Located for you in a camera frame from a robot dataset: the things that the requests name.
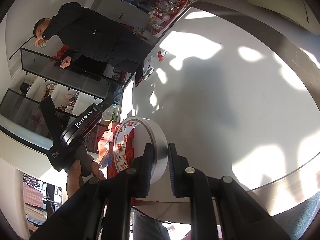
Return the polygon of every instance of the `metal screw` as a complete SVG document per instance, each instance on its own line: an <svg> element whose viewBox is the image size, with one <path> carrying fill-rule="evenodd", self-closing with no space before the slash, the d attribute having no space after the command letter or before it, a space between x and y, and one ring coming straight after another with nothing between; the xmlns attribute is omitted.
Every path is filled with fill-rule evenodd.
<svg viewBox="0 0 320 240"><path fill-rule="evenodd" d="M97 184L99 182L99 179L97 177L92 177L89 179L90 184Z"/></svg>
<svg viewBox="0 0 320 240"><path fill-rule="evenodd" d="M137 170L136 170L135 168L127 168L127 169L126 169L126 172L127 172L128 174L135 174L135 173L137 172Z"/></svg>
<svg viewBox="0 0 320 240"><path fill-rule="evenodd" d="M194 168L192 168L192 167L186 167L185 171L186 171L186 173L188 173L188 174L192 174L192 173L194 173L196 170L195 170Z"/></svg>
<svg viewBox="0 0 320 240"><path fill-rule="evenodd" d="M225 183L231 183L233 181L233 179L230 176L224 176L222 179Z"/></svg>

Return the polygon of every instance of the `human hand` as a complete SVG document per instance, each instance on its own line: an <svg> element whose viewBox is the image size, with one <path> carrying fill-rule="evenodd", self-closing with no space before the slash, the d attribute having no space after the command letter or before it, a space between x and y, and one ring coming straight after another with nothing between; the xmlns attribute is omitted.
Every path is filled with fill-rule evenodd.
<svg viewBox="0 0 320 240"><path fill-rule="evenodd" d="M35 46L36 46L36 47L39 47L39 46L40 46L40 41L41 41L41 40L43 40L42 34L39 35L39 36L37 37L37 39L36 39L36 42L35 42Z"/></svg>
<svg viewBox="0 0 320 240"><path fill-rule="evenodd" d="M89 155L91 162L91 172L92 174L97 177L98 179L104 180L106 179L103 176L102 171L99 169L99 164L96 162L93 162L93 157ZM67 177L67 194L70 198L79 188L80 188L80 182L79 177L81 175L81 164L79 160L76 160L73 165L71 166L68 177Z"/></svg>
<svg viewBox="0 0 320 240"><path fill-rule="evenodd" d="M66 57L63 59L60 67L66 68L67 66L70 65L70 63L71 63L71 57L70 57L70 56L66 56Z"/></svg>

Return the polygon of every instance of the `table top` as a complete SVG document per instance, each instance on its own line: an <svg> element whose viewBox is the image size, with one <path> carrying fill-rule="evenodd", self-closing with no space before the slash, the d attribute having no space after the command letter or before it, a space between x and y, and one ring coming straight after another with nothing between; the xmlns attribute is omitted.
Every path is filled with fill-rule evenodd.
<svg viewBox="0 0 320 240"><path fill-rule="evenodd" d="M169 53L159 63L161 49ZM130 114L152 119L207 176L229 175L252 190L319 153L316 103L295 72L245 30L191 7L146 59L151 55L154 72L138 87L133 76L121 120ZM173 196L167 168L145 200L188 198Z"/></svg>

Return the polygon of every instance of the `tape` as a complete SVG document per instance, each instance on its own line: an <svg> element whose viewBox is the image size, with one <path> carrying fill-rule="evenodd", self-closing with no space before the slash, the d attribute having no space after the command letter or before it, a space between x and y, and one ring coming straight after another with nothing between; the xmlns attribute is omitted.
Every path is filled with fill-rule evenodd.
<svg viewBox="0 0 320 240"><path fill-rule="evenodd" d="M150 119L145 119L138 116L129 117L124 120L115 135L113 144L113 158L118 172L129 167L125 159L127 137L132 129L139 125L146 129L150 137L151 144L155 148L155 158L150 180L150 183L152 184L161 178L168 163L168 143L162 129L157 123ZM140 156L143 153L141 154L135 152L134 157L137 157L137 154Z"/></svg>

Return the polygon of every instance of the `short black hair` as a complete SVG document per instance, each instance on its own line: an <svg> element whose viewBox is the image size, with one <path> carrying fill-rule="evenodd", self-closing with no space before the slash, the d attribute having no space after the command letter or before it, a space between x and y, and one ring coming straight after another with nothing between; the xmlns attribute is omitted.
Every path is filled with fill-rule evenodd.
<svg viewBox="0 0 320 240"><path fill-rule="evenodd" d="M37 38L37 35L36 35L37 28L39 27L40 24L44 23L44 21L45 21L45 18L42 18L41 20L37 21L35 27L33 28L33 36L35 38Z"/></svg>

